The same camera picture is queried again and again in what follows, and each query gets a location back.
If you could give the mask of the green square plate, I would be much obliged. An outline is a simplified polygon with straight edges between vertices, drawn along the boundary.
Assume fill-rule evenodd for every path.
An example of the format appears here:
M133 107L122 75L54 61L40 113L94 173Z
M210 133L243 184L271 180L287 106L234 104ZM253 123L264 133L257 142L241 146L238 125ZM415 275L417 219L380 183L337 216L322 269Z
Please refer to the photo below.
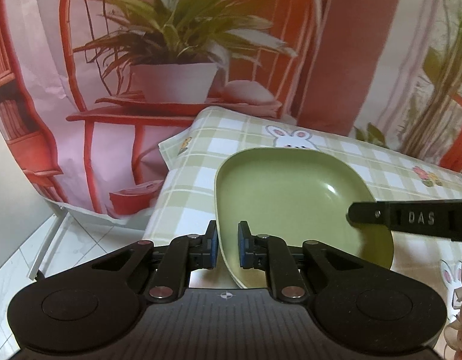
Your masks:
M254 235L278 236L300 246L317 240L381 267L394 257L391 232L382 226L352 226L352 203L375 200L350 166L329 154L303 149L254 148L227 158L215 176L215 215L220 251L241 288L266 285L265 275L242 269L238 224Z

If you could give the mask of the checkered bunny tablecloth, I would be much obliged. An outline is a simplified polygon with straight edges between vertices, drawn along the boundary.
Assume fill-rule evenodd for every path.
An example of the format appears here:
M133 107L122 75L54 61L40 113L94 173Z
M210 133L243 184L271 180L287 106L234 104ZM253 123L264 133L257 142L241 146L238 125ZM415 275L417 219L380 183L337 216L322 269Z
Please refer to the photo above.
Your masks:
M242 287L238 223L300 245L315 238L425 282L453 320L461 307L462 243L353 228L351 203L462 199L462 175L396 152L213 106L159 144L168 173L145 236L168 242L217 219L224 262Z

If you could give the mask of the printed room backdrop cloth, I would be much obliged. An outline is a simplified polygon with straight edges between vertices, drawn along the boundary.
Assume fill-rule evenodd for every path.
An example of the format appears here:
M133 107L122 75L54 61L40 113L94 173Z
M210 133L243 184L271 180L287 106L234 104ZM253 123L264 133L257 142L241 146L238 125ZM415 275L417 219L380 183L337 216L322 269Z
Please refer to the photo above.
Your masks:
M43 198L152 207L212 106L462 173L462 0L0 0L0 133Z

